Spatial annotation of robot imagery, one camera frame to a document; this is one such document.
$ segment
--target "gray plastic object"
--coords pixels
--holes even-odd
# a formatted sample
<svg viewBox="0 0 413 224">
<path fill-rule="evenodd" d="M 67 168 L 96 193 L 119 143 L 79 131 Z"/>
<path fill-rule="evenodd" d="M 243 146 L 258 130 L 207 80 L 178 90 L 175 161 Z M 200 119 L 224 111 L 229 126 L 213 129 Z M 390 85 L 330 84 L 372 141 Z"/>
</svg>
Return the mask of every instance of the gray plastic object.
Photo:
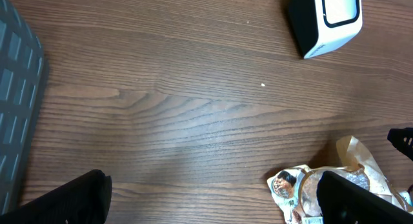
<svg viewBox="0 0 413 224">
<path fill-rule="evenodd" d="M 0 214 L 17 205 L 47 77 L 39 38 L 0 0 Z"/>
</svg>

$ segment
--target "black and white device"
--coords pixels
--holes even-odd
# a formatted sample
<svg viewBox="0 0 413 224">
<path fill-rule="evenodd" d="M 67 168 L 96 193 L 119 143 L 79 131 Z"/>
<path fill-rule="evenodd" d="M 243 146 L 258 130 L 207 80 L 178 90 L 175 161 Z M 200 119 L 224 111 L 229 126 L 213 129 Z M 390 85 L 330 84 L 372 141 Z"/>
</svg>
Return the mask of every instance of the black and white device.
<svg viewBox="0 0 413 224">
<path fill-rule="evenodd" d="M 361 0 L 290 0 L 288 16 L 305 59 L 337 50 L 363 25 Z"/>
</svg>

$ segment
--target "black object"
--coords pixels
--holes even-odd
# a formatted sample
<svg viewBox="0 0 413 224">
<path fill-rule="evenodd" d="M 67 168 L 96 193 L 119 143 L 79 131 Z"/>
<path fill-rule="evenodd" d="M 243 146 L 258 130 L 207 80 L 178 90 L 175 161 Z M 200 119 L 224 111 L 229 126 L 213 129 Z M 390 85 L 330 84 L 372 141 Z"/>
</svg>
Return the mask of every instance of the black object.
<svg viewBox="0 0 413 224">
<path fill-rule="evenodd" d="M 0 0 L 0 215 L 16 207 L 48 73 L 39 38 Z"/>
<path fill-rule="evenodd" d="M 304 57 L 317 43 L 316 0 L 290 0 L 288 17 Z"/>
<path fill-rule="evenodd" d="M 0 216 L 0 223 L 102 224 L 108 216 L 111 197 L 111 177 L 100 170 L 92 170 Z"/>
<path fill-rule="evenodd" d="M 333 172 L 324 172 L 317 187 L 324 224 L 412 224 L 413 215 Z"/>
<path fill-rule="evenodd" d="M 413 161 L 413 128 L 393 128 L 388 133 L 387 140 L 393 144 L 393 147 Z"/>
</svg>

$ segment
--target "plastic wrapper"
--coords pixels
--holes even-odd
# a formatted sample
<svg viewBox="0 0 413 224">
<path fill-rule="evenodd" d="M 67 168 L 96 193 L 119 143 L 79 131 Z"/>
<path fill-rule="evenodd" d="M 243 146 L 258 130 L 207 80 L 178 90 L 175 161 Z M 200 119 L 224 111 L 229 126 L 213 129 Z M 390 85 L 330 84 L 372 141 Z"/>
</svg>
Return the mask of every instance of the plastic wrapper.
<svg viewBox="0 0 413 224">
<path fill-rule="evenodd" d="M 311 169 L 307 165 L 300 165 L 286 168 L 267 180 L 272 197 L 283 211 L 286 223 L 323 223 L 317 200 L 317 185 L 326 170 L 413 214 L 413 207 L 407 201 L 410 198 L 403 198 L 392 188 L 373 155 L 358 139 L 344 137 L 337 141 L 336 146 L 342 167 Z"/>
</svg>

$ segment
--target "wooden table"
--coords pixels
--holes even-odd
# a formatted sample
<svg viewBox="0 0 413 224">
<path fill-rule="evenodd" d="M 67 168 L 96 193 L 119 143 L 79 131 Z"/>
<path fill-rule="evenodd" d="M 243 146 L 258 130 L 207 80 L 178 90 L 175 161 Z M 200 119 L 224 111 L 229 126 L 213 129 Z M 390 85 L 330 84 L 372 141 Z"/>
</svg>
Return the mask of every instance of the wooden table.
<svg viewBox="0 0 413 224">
<path fill-rule="evenodd" d="M 360 34 L 309 60 L 287 0 L 11 1 L 51 65 L 22 203 L 98 168 L 108 223 L 283 223 L 265 178 L 339 166 L 347 135 L 413 183 L 386 140 L 413 127 L 413 0 L 363 0 Z"/>
</svg>

